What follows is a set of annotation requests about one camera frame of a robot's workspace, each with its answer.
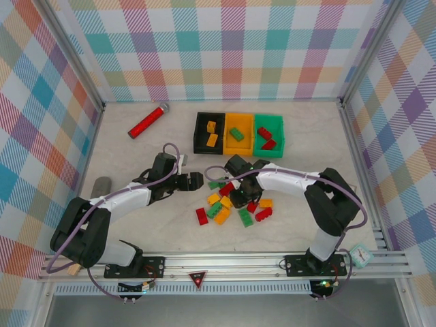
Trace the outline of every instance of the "white floor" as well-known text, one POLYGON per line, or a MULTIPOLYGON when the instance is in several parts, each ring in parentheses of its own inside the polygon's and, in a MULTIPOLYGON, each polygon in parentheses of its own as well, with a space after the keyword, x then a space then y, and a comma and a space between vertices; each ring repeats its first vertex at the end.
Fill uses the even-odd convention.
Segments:
MULTIPOLYGON (((358 185, 345 134, 333 102, 172 102, 171 110, 143 134, 132 140, 134 125, 156 104, 108 104, 95 143, 81 196, 89 198, 100 176, 112 179, 112 190, 120 189, 152 166, 166 142, 175 143, 188 154, 185 172, 224 165, 224 155, 194 155, 193 131, 199 111, 282 114, 285 122, 285 153, 272 162, 295 170, 320 172, 335 168, 351 185, 358 185)), ((251 163, 256 157, 246 157, 251 163)), ((123 239, 144 251, 305 251, 317 225, 304 199, 276 192, 264 192, 274 200, 274 213, 261 223, 244 228, 236 209, 223 225, 210 221, 199 226, 195 210, 208 208, 212 194, 206 185, 194 192, 177 192, 171 198, 138 209, 112 221, 109 239, 123 239)), ((359 214, 352 224, 362 221, 359 214)), ((368 222, 351 231, 343 246, 357 243, 369 249, 377 245, 368 222)))

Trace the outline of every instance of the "enclosure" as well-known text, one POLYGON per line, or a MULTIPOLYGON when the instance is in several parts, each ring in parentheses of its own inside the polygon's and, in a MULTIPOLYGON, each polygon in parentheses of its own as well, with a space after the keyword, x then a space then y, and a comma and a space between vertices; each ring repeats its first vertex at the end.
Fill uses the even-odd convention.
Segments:
MULTIPOLYGON (((1 326, 436 324, 434 1, 0 2, 1 326), (169 112, 136 138, 127 133, 164 102, 169 112), (92 198, 101 176, 111 191, 124 188, 167 142, 187 155, 183 173, 234 154, 306 180, 334 168, 369 218, 341 248, 361 245, 373 258, 358 268, 338 250, 350 281, 315 302, 322 277, 281 267, 318 237, 304 195, 266 190, 270 217, 260 221, 256 209, 246 227, 232 207, 224 222, 200 225, 196 210, 208 211, 219 190, 204 177, 198 190, 112 212, 108 241, 165 257, 163 278, 135 307, 104 296, 89 274, 111 294, 143 280, 105 279, 104 264, 49 274, 67 205, 92 198), (197 290, 189 273, 201 270, 197 290)), ((360 211, 350 225, 363 219, 360 211)))

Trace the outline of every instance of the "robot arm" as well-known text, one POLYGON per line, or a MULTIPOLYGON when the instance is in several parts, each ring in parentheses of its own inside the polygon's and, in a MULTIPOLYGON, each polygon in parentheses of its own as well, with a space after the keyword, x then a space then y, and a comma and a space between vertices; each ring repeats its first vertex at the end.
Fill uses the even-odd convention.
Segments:
POLYGON ((176 190, 195 191, 201 188, 203 186, 201 173, 182 174, 182 166, 186 164, 186 161, 187 157, 181 155, 178 168, 173 175, 156 185, 137 188, 137 186, 158 181, 171 173, 176 163, 176 157, 167 153, 159 153, 155 158, 153 167, 145 170, 126 186, 130 191, 120 193, 109 200, 104 200, 104 197, 90 200, 74 198, 65 209, 52 236, 50 248, 53 251, 58 251, 84 217, 84 214, 94 204, 104 200, 91 213, 86 221, 86 226, 79 229, 62 255, 85 268, 90 268, 97 263, 116 264, 126 267, 125 269, 130 270, 130 274, 134 276, 142 268, 142 250, 125 241, 106 243, 110 220, 118 219, 138 208, 163 200, 171 196, 176 190))
POLYGON ((240 187, 230 193, 235 208, 259 200, 265 190, 306 198, 319 227, 306 253, 307 265, 314 273, 322 272, 334 254, 345 228, 356 217, 359 207, 342 192, 323 182, 308 179, 307 176, 316 176, 334 182, 358 198, 342 176, 332 168, 327 168, 323 172, 299 172, 279 167, 265 160, 258 160, 251 165, 238 155, 233 156, 225 168, 233 176, 252 169, 269 168, 268 171, 250 174, 239 180, 240 187), (278 170, 287 170, 296 174, 286 174, 278 170))

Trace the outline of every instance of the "green lego brick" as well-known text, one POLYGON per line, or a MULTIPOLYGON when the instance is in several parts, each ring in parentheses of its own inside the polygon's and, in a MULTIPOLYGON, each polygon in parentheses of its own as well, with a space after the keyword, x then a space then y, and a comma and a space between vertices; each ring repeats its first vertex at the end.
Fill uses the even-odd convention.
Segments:
POLYGON ((244 139, 244 134, 242 134, 242 133, 239 131, 239 129, 237 129, 236 127, 233 127, 233 128, 230 130, 230 134, 231 134, 234 138, 236 138, 236 141, 238 141, 238 142, 240 142, 240 141, 242 141, 242 140, 244 139))
POLYGON ((247 209, 240 209, 238 213, 239 213, 240 220, 243 221, 244 227, 247 228, 254 224, 250 216, 250 213, 248 212, 247 209))
POLYGON ((208 185, 209 185, 210 189, 216 189, 217 187, 222 189, 223 187, 225 187, 225 183, 219 183, 219 182, 209 182, 208 185))
POLYGON ((216 215, 218 215, 219 211, 223 208, 223 205, 220 202, 216 202, 207 212, 207 217, 213 219, 216 215))

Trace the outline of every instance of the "red lego brick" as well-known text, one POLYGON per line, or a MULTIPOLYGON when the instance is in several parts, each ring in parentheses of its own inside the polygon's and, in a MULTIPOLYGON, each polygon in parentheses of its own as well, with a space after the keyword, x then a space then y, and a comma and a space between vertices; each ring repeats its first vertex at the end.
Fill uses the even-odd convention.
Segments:
POLYGON ((204 210, 204 208, 197 209, 196 213, 197 213, 197 218, 198 218, 198 222, 200 223, 200 226, 209 222, 209 220, 207 219, 206 211, 204 210))
POLYGON ((264 146, 262 147, 262 150, 273 150, 276 145, 277 145, 277 142, 275 142, 273 139, 271 139, 267 143, 264 144, 264 146))
POLYGON ((273 135, 265 127, 259 127, 258 134, 267 141, 273 138, 273 135))
POLYGON ((234 186, 232 183, 228 183, 225 187, 223 187, 222 189, 219 190, 219 193, 222 196, 228 196, 230 194, 231 191, 234 190, 234 186))
POLYGON ((247 211, 248 211, 249 213, 254 213, 254 212, 256 211, 256 208, 257 208, 257 207, 258 207, 258 204, 257 204, 257 203, 250 202, 250 203, 248 203, 247 211))
POLYGON ((272 213, 273 213, 273 208, 266 208, 265 210, 262 210, 261 212, 259 212, 255 216, 255 219, 256 219, 256 221, 262 221, 265 218, 268 218, 269 216, 271 216, 272 213))

